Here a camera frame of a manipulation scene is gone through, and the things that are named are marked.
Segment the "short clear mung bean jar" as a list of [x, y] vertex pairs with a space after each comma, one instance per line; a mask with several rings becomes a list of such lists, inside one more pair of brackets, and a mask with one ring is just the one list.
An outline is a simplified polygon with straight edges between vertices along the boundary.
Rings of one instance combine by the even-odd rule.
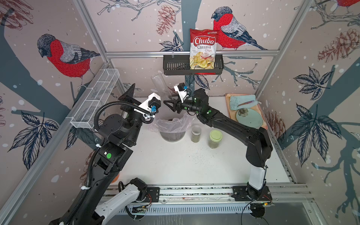
[[200, 141], [202, 129], [199, 125], [194, 125], [191, 128], [191, 141], [197, 143]]

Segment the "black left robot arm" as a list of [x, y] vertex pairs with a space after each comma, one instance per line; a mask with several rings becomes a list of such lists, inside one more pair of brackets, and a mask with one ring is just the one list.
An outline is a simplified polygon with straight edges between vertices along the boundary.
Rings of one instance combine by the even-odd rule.
[[51, 225], [105, 225], [122, 209], [146, 196], [147, 184], [134, 178], [105, 203], [103, 194], [133, 153], [144, 114], [150, 114], [133, 98], [135, 84], [118, 99], [101, 106], [94, 115], [94, 128], [105, 142], [93, 153], [85, 185], [67, 212]]

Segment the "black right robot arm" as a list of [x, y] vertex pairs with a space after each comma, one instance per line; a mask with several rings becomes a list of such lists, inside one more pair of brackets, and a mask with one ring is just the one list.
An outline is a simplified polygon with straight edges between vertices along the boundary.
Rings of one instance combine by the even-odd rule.
[[180, 113], [186, 110], [195, 113], [202, 124], [220, 129], [246, 145], [246, 159], [251, 164], [246, 189], [247, 196], [251, 200], [258, 200], [263, 196], [266, 187], [266, 162], [271, 157], [273, 150], [269, 134], [265, 128], [253, 128], [240, 124], [219, 110], [212, 108], [209, 105], [209, 96], [203, 88], [196, 90], [191, 99], [178, 97], [177, 100], [164, 100], [163, 102], [173, 112]]

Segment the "green lid mung bean jar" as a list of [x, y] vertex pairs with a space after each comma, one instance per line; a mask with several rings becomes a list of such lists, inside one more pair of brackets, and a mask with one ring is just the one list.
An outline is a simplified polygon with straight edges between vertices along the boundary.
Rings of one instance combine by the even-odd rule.
[[209, 133], [208, 145], [212, 149], [219, 147], [220, 142], [222, 141], [223, 134], [219, 130], [212, 130]]

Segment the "clear plastic bin liner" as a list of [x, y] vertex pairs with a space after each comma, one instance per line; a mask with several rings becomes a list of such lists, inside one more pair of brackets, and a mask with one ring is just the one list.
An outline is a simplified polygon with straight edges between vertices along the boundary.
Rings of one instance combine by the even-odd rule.
[[148, 130], [152, 132], [163, 133], [182, 133], [191, 127], [194, 118], [188, 114], [184, 114], [180, 119], [173, 118], [170, 120], [163, 120], [155, 118], [153, 123], [150, 124]]

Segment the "white mesh trash bin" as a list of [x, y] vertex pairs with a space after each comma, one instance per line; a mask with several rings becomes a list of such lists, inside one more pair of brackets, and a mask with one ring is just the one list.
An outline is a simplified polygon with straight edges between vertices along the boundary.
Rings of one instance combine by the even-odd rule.
[[156, 127], [164, 140], [168, 142], [177, 142], [185, 136], [187, 122], [184, 118], [157, 120]]

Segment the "pink serving tray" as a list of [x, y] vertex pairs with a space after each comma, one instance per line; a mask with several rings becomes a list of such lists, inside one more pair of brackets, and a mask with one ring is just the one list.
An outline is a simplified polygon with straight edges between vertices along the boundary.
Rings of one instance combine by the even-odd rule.
[[267, 130], [268, 125], [260, 104], [255, 95], [226, 94], [228, 116], [232, 120], [252, 128], [263, 127]]

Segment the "teal folded cloth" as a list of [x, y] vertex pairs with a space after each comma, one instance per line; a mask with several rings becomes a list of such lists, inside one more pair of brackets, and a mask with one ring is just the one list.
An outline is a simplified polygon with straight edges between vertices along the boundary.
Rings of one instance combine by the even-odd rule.
[[231, 96], [229, 106], [233, 111], [237, 111], [241, 108], [251, 108], [258, 104], [258, 100], [255, 95], [242, 95], [242, 96]]

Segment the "Chuba cassava chips bag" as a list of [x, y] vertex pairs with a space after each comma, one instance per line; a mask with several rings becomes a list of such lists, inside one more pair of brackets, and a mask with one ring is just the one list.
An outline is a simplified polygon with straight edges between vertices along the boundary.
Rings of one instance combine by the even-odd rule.
[[191, 69], [214, 69], [218, 31], [190, 29]]

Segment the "teal oval plate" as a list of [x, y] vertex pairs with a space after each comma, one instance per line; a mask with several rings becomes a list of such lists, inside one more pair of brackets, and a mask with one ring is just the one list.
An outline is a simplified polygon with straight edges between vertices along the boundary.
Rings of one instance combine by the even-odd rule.
[[251, 128], [260, 128], [263, 125], [263, 118], [260, 113], [251, 108], [239, 109], [236, 113], [236, 120]]

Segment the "orange round object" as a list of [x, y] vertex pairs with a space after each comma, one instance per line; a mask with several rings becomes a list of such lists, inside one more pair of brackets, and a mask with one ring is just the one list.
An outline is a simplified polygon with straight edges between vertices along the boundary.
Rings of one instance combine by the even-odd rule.
[[111, 183], [115, 183], [115, 182], [117, 182], [117, 180], [119, 179], [119, 175], [120, 174], [117, 174], [117, 176], [112, 180], [112, 182]]

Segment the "dark grey wall shelf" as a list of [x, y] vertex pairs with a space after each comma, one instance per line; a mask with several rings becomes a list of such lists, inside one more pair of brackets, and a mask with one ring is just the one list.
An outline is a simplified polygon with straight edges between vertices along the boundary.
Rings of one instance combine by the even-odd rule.
[[191, 69], [189, 55], [164, 55], [163, 70], [166, 76], [221, 75], [224, 70], [222, 55], [216, 55], [214, 69]]

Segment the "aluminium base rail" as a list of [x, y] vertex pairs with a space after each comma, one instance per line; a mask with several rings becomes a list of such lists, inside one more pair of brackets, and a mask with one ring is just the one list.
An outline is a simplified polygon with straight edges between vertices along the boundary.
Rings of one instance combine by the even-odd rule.
[[[154, 203], [248, 203], [253, 200], [247, 186], [240, 184], [149, 185]], [[307, 203], [314, 197], [305, 184], [268, 183], [257, 203]]]

